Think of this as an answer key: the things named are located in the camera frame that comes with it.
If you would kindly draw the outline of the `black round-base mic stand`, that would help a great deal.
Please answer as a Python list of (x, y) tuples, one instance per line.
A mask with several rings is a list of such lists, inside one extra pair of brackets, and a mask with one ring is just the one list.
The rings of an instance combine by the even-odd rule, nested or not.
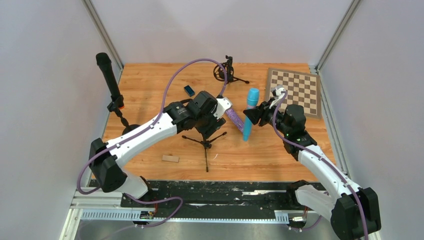
[(125, 135), (136, 128), (140, 127), (139, 124), (129, 124), (128, 120), (123, 117), (123, 113), (121, 112), (121, 109), (124, 107), (124, 97), (123, 95), (120, 95), (116, 99), (112, 99), (111, 103), (107, 106), (107, 109), (111, 113), (115, 113), (116, 116), (120, 119), (120, 122), (124, 126), (124, 130), (122, 131), (122, 135)]

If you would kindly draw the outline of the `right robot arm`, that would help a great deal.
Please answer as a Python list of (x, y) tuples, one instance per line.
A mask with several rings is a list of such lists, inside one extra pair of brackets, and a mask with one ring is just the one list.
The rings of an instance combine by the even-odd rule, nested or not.
[(341, 240), (366, 240), (382, 228), (377, 193), (371, 187), (359, 186), (327, 158), (306, 131), (301, 105), (290, 104), (280, 112), (277, 106), (264, 101), (243, 113), (254, 125), (273, 126), (285, 150), (307, 167), (327, 191), (317, 190), (304, 180), (294, 182), (289, 192), (295, 205), (308, 207), (328, 220)]

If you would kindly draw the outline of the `black tripod shock-mount stand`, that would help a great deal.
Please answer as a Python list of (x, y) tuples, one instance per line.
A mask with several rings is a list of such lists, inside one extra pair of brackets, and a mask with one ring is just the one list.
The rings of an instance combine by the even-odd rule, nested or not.
[(213, 69), (214, 78), (216, 80), (220, 81), (220, 82), (224, 82), (225, 78), (226, 78), (228, 83), (240, 81), (240, 82), (243, 82), (245, 84), (249, 84), (250, 82), (248, 80), (244, 80), (244, 79), (241, 79), (241, 78), (234, 76), (233, 57), (226, 55), (225, 59), (226, 59), (226, 62), (221, 63), (222, 67), (225, 68), (225, 72), (217, 64)]

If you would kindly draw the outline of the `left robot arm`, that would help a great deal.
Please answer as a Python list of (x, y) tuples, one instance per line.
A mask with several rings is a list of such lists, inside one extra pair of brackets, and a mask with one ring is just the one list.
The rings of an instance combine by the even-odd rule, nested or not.
[(223, 116), (232, 107), (223, 96), (214, 97), (207, 91), (193, 99), (175, 101), (158, 115), (130, 132), (103, 142), (95, 139), (90, 145), (89, 168), (104, 193), (121, 192), (139, 199), (149, 188), (140, 176), (124, 169), (136, 155), (166, 138), (196, 129), (204, 139), (225, 124)]

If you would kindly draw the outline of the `black microphone orange end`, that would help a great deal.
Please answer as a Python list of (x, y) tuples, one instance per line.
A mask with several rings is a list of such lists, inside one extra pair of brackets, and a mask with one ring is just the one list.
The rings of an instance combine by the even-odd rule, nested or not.
[(118, 83), (113, 72), (111, 59), (105, 52), (97, 53), (95, 58), (96, 64), (101, 70), (111, 94), (111, 103), (108, 105), (107, 109), (110, 112), (122, 109), (125, 106), (124, 97), (119, 90)]

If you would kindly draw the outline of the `black tripod clip mic stand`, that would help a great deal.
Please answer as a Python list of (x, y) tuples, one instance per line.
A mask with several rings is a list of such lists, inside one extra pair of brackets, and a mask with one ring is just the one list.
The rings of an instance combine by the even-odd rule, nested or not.
[(207, 153), (207, 151), (208, 151), (208, 149), (210, 149), (210, 148), (212, 147), (212, 143), (213, 143), (215, 140), (217, 140), (217, 139), (218, 139), (218, 138), (220, 138), (220, 137), (225, 136), (226, 134), (227, 134), (227, 132), (225, 131), (225, 132), (223, 132), (222, 134), (218, 135), (217, 137), (215, 137), (215, 138), (213, 138), (213, 139), (207, 139), (207, 138), (203, 135), (203, 136), (202, 136), (202, 140), (201, 140), (201, 141), (196, 140), (196, 139), (193, 139), (193, 138), (190, 138), (190, 137), (187, 137), (187, 136), (185, 136), (185, 135), (182, 135), (181, 137), (182, 137), (183, 139), (186, 139), (186, 140), (190, 140), (190, 141), (193, 141), (193, 142), (199, 143), (199, 144), (201, 144), (201, 145), (203, 146), (203, 149), (204, 149), (204, 158), (205, 158), (205, 171), (208, 173), (208, 172), (209, 172), (209, 165), (208, 165), (208, 153)]

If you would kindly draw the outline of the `blue microphone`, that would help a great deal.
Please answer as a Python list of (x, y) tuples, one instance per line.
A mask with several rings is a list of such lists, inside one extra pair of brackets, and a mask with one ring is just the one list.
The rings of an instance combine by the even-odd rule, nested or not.
[(243, 126), (243, 140), (247, 142), (249, 140), (249, 137), (251, 135), (252, 131), (252, 121), (250, 119), (251, 117), (251, 109), (254, 109), (257, 106), (257, 103), (259, 101), (260, 91), (258, 88), (250, 88), (247, 94), (246, 103), (247, 103), (247, 114), (245, 113), (245, 121)]

